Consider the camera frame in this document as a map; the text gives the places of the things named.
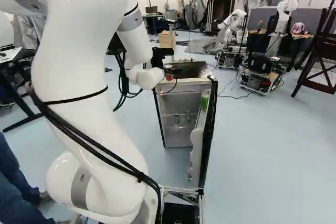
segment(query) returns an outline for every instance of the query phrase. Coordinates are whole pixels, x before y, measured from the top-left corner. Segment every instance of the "electronic equipment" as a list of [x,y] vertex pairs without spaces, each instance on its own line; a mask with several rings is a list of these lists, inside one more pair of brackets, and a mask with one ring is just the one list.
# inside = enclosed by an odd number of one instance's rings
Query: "electronic equipment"
[[248,69],[255,73],[269,74],[273,69],[273,61],[258,52],[250,52],[247,63]]

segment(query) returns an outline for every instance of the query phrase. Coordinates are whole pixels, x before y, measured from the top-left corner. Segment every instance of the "light blue floor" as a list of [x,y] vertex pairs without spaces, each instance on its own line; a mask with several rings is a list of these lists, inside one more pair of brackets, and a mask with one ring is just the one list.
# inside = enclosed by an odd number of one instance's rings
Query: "light blue floor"
[[[178,34],[177,40],[188,39],[188,33]],[[191,38],[200,37],[191,33]],[[184,49],[178,46],[175,58],[189,58]],[[192,57],[216,64],[213,56]],[[119,98],[119,68],[112,56],[106,58],[106,66],[113,69],[106,73],[113,106]],[[221,90],[236,72],[215,70],[213,74]],[[335,97],[302,87],[297,97],[291,98],[298,75],[287,74],[285,84],[268,97],[254,93],[239,100],[218,98],[205,188],[207,224],[334,224]],[[233,90],[231,87],[226,88],[225,95],[248,93],[238,84]],[[30,98],[25,100],[35,109]],[[151,92],[127,99],[116,116],[143,153],[150,175],[158,183],[188,187],[188,149],[163,148]],[[11,113],[1,110],[0,129],[23,118],[16,106]],[[43,190],[48,165],[63,150],[45,119],[5,136],[31,185]],[[43,212],[55,219],[72,216],[60,205],[48,206]]]

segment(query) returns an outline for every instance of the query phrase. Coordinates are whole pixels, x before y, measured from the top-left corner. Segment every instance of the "blue jeans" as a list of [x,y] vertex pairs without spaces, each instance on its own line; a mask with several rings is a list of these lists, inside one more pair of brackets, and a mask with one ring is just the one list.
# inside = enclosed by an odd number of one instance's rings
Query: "blue jeans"
[[38,188],[32,188],[0,132],[0,221],[3,224],[55,224],[34,205],[40,202]]

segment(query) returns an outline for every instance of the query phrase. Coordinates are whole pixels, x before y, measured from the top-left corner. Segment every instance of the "metal frame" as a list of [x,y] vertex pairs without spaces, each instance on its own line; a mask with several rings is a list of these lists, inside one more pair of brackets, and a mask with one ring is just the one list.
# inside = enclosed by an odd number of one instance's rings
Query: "metal frame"
[[[204,224],[205,223],[205,218],[204,218],[204,208],[205,208],[205,199],[203,195],[203,189],[180,189],[180,188],[173,188],[173,187],[161,187],[161,202],[164,202],[164,198],[167,195],[173,195],[179,199],[182,199],[189,204],[192,204],[196,207],[199,208],[200,213],[199,213],[199,224]],[[163,215],[163,210],[164,210],[164,204],[162,204],[161,207],[161,216]],[[78,221],[82,215],[76,215],[72,218],[70,224],[75,224],[76,221]]]
[[[210,33],[212,31],[212,22],[213,22],[213,12],[214,12],[214,2],[215,2],[215,0],[209,0],[209,1],[210,1],[210,3],[209,3],[209,7],[208,7],[206,29],[205,29],[205,31],[207,33]],[[232,3],[233,3],[233,0],[231,0],[231,3],[230,3],[230,11],[229,11],[230,14],[231,14],[232,9],[233,9]]]

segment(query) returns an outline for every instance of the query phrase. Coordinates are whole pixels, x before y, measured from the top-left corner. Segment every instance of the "wire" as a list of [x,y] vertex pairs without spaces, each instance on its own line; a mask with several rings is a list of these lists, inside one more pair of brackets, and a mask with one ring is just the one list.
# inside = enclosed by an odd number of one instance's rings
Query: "wire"
[[[137,170],[134,166],[127,163],[124,159],[104,147],[103,145],[97,143],[93,139],[91,139],[89,136],[85,135],[85,133],[78,130],[76,127],[68,123],[66,120],[61,118],[58,114],[56,114],[52,109],[50,109],[47,105],[45,105],[39,97],[35,94],[33,89],[30,89],[29,91],[30,96],[35,103],[35,105],[40,109],[40,111],[43,113],[43,115],[59,130],[61,130],[63,133],[65,133],[69,138],[71,138],[74,142],[82,146],[84,149],[86,149],[88,152],[90,152],[92,155],[97,157],[98,159],[102,160],[106,164],[125,172],[131,176],[134,176],[138,179],[138,183],[144,182],[150,187],[154,189],[154,191],[157,194],[158,197],[158,209],[156,211],[156,220],[155,223],[159,224],[161,219],[161,190],[159,185],[149,176],[144,174],[143,172]],[[122,165],[112,161],[111,159],[107,158],[100,152],[98,152],[96,149],[94,149],[91,145],[87,144],[86,142],[90,143],[94,147],[96,147],[98,150],[106,153],[110,157],[114,158],[116,161],[121,163]]]
[[172,91],[176,88],[176,85],[177,85],[177,78],[176,78],[176,76],[174,76],[174,78],[175,78],[175,85],[174,85],[174,87],[173,87],[171,90],[165,92],[165,94],[168,94],[168,93],[172,92]]
[[226,89],[227,86],[229,86],[235,79],[236,77],[240,74],[240,71],[234,76],[234,78],[232,79],[231,82],[229,82],[227,85],[225,85],[225,87],[221,90],[221,92],[218,94],[218,96],[220,96],[221,93],[224,92],[224,90]]
[[280,35],[278,36],[278,38],[272,43],[272,45],[270,45],[270,47],[267,48],[267,50],[265,51],[264,55],[268,52],[268,50],[275,44],[275,42],[277,42],[277,40],[280,38]]
[[125,52],[123,52],[122,59],[120,57],[120,54],[118,54],[118,53],[115,54],[114,56],[115,56],[115,58],[117,60],[119,68],[120,68],[120,73],[119,73],[119,78],[118,78],[118,88],[119,88],[119,91],[121,93],[119,102],[118,102],[117,106],[115,106],[115,108],[113,109],[113,111],[115,112],[115,111],[117,111],[118,109],[120,109],[123,106],[123,104],[126,101],[126,98],[135,98],[135,97],[137,97],[143,91],[143,89],[140,89],[137,93],[132,93],[129,90],[126,92],[126,91],[123,90],[123,85],[121,85],[121,82],[123,80],[121,80],[121,78],[122,77],[125,78],[125,80],[128,82],[128,78],[127,78],[126,73],[125,73],[125,70],[127,70],[127,69],[125,69],[125,67],[124,67]]
[[281,87],[281,86],[283,86],[285,84],[285,81],[283,79],[281,79],[280,81],[282,81],[282,84],[277,85],[277,87]]
[[218,97],[227,97],[227,98],[233,98],[233,99],[240,99],[240,98],[248,97],[250,94],[255,93],[255,92],[257,92],[257,91],[258,91],[258,90],[256,89],[256,90],[254,90],[254,91],[248,93],[247,95],[244,95],[244,96],[241,96],[241,97],[231,97],[231,96],[229,96],[229,95],[218,95]]
[[9,104],[0,104],[0,107],[10,107],[10,106],[13,106],[13,105],[15,105],[16,104],[16,102],[11,102],[11,103],[9,103]]

